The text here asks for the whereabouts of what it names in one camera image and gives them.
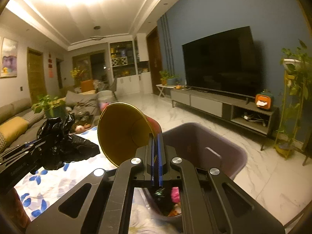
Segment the left hand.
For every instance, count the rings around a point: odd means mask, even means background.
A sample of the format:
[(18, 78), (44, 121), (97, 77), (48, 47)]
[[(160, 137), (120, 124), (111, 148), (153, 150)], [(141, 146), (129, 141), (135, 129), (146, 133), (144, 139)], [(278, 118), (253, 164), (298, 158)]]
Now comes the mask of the left hand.
[(26, 230), (31, 221), (15, 188), (11, 188), (6, 194), (1, 194), (1, 207), (21, 231)]

